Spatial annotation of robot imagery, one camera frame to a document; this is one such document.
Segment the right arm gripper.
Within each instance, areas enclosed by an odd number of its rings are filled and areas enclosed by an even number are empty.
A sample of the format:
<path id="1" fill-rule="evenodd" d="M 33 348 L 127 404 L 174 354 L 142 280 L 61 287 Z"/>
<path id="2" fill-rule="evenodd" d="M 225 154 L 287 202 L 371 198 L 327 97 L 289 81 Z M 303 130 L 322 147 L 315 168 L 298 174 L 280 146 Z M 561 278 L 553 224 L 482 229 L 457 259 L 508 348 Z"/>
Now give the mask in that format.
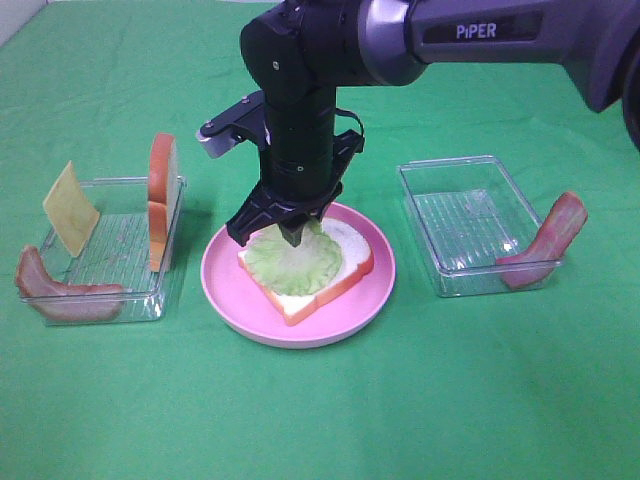
<path id="1" fill-rule="evenodd" d="M 308 221 L 321 220 L 342 192 L 341 177 L 362 150 L 364 133 L 334 134 L 336 116 L 356 117 L 336 107 L 334 87 L 315 89 L 291 105 L 265 100 L 264 109 L 269 158 L 259 155 L 259 181 L 226 230 L 244 246 L 253 233 L 277 225 L 283 239 L 296 248 Z"/>

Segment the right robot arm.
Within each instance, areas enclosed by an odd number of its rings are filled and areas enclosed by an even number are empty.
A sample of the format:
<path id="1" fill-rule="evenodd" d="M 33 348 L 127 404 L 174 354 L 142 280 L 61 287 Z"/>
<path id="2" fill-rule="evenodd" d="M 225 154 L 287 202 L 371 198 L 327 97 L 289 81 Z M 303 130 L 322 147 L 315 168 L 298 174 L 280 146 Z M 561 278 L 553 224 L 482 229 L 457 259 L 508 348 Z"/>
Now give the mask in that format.
<path id="1" fill-rule="evenodd" d="M 271 224 L 298 244 L 340 193 L 343 86 L 404 86 L 434 63 L 555 63 L 591 110 L 620 102 L 639 136 L 635 1 L 285 1 L 242 29 L 240 49 L 263 118 L 259 183 L 227 224 L 239 244 Z"/>

